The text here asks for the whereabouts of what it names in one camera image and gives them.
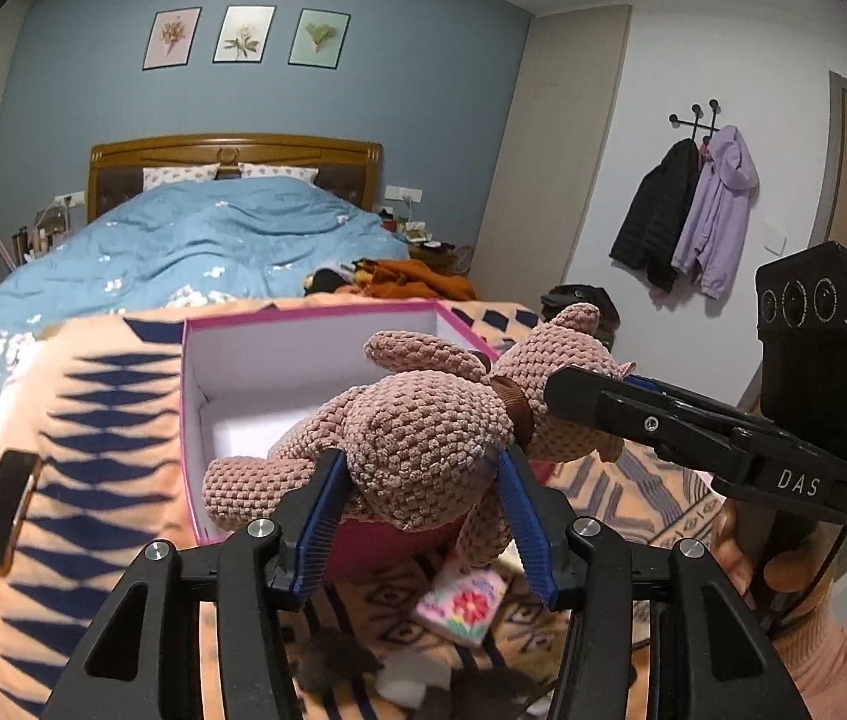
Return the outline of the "pink sleeve forearm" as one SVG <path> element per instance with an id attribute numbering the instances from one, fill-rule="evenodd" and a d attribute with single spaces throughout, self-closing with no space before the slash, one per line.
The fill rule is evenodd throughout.
<path id="1" fill-rule="evenodd" d="M 812 718 L 847 719 L 847 622 L 835 616 L 830 592 L 801 622 L 776 637 L 775 650 L 788 668 Z"/>

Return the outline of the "right hand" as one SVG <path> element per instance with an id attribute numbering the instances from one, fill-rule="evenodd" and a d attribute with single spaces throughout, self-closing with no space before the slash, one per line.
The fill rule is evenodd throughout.
<path id="1" fill-rule="evenodd" d="M 846 535 L 847 525 L 809 530 L 807 518 L 726 499 L 711 528 L 711 554 L 771 637 L 780 637 L 827 600 Z"/>

